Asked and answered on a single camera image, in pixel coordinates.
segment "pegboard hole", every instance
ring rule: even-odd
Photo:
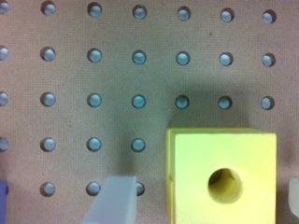
[[[230,52],[223,52],[219,58],[219,61],[223,66],[229,66],[234,61],[233,54]]]
[[[179,109],[186,109],[189,106],[189,99],[186,95],[180,95],[176,99],[176,106]]]
[[[137,182],[136,191],[137,191],[137,196],[141,196],[142,194],[144,194],[144,192],[146,191],[144,184]]]
[[[40,51],[40,57],[44,61],[50,62],[56,58],[56,51],[51,47],[45,47]]]
[[[143,95],[136,95],[132,98],[132,105],[140,109],[146,105],[146,98]]]
[[[0,137],[0,151],[6,151],[9,148],[8,140],[4,137]]]
[[[266,23],[271,24],[271,23],[273,23],[273,22],[275,22],[277,20],[277,14],[272,9],[267,9],[263,13],[263,20]]]
[[[46,182],[40,186],[39,190],[43,196],[50,197],[55,193],[55,186],[50,182]]]
[[[242,182],[237,172],[231,169],[215,171],[208,179],[209,195],[218,203],[233,203],[242,194]]]
[[[221,109],[229,109],[233,105],[232,98],[229,96],[222,96],[218,101],[218,106]]]
[[[91,93],[87,97],[87,104],[91,107],[98,107],[102,104],[102,98],[98,93]]]
[[[231,8],[224,8],[221,12],[221,19],[223,21],[229,22],[232,21],[235,17],[235,13]]]
[[[91,182],[86,186],[86,192],[90,196],[96,196],[101,190],[101,186],[96,182]]]
[[[131,148],[135,152],[142,152],[146,148],[146,143],[141,138],[136,138],[133,140]]]
[[[56,142],[52,138],[45,138],[40,142],[40,148],[43,149],[45,152],[51,152],[55,149]]]
[[[0,0],[0,14],[5,14],[9,10],[9,4],[7,1]]]
[[[187,21],[191,17],[191,11],[188,7],[178,8],[178,18],[181,21]]]
[[[186,65],[190,61],[190,55],[187,51],[179,52],[176,58],[179,65]]]
[[[148,14],[147,9],[144,6],[137,5],[133,8],[133,16],[138,20],[143,20]]]
[[[90,49],[87,52],[87,58],[91,63],[98,63],[102,59],[102,53],[99,49]]]
[[[101,148],[101,146],[101,141],[96,137],[90,138],[86,143],[87,149],[89,149],[92,152],[98,151]]]
[[[51,1],[45,1],[41,4],[40,9],[46,16],[51,16],[56,11],[56,6]]]
[[[0,91],[0,106],[7,105],[7,104],[8,104],[8,95],[5,92]]]
[[[147,55],[141,49],[136,50],[132,55],[132,60],[136,64],[142,64],[147,60]]]
[[[99,17],[102,15],[102,7],[96,2],[92,2],[87,7],[88,14],[91,17]]]
[[[276,63],[276,58],[272,53],[266,53],[262,58],[263,65],[266,67],[272,67]]]
[[[275,105],[275,101],[271,96],[265,96],[261,101],[261,106],[264,110],[271,110]]]
[[[50,92],[45,92],[40,97],[40,103],[44,106],[50,107],[55,105],[56,98],[55,96]]]
[[[0,61],[8,58],[8,49],[5,46],[0,46]]]

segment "yellow wooden block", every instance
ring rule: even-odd
[[[168,129],[170,224],[274,224],[274,133],[254,129]]]

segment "blue object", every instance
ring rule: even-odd
[[[6,222],[7,182],[0,180],[0,224]]]

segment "translucent plastic piece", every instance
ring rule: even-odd
[[[289,207],[299,217],[299,179],[292,178],[289,185]]]
[[[136,177],[110,176],[82,224],[134,224]]]

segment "brown pegboard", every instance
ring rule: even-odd
[[[299,223],[288,206],[288,184],[299,177],[298,30],[296,1],[98,1],[103,14],[87,13],[91,1],[57,0],[56,12],[45,16],[43,1],[8,1],[10,10],[0,15],[0,45],[9,56],[0,62],[0,91],[9,96],[0,107],[0,136],[9,150],[0,154],[0,179],[9,185],[7,224],[80,223],[93,202],[86,185],[103,185],[110,175],[136,175],[146,191],[137,199],[136,224],[166,224],[165,130],[167,127],[250,127],[278,135],[277,223]],[[136,20],[132,9],[143,5],[147,17]],[[192,16],[180,21],[179,7]],[[229,7],[232,22],[220,18]],[[277,20],[263,21],[273,9]],[[50,63],[40,51],[50,46],[56,58]],[[99,63],[87,52],[98,48]],[[142,49],[147,61],[132,62]],[[191,56],[186,66],[176,62],[179,51]],[[225,52],[232,65],[219,63]],[[265,53],[276,64],[262,64]],[[56,104],[43,106],[39,99],[53,92]],[[102,97],[91,108],[92,92]],[[142,109],[132,107],[136,94],[146,97]],[[185,94],[190,105],[175,106]],[[229,95],[233,106],[221,110],[218,100]],[[276,105],[261,108],[270,95]],[[40,149],[45,137],[56,141],[51,153]],[[90,137],[101,139],[100,151],[86,148]],[[147,147],[131,150],[137,137]],[[49,181],[56,187],[45,198],[39,187]]]

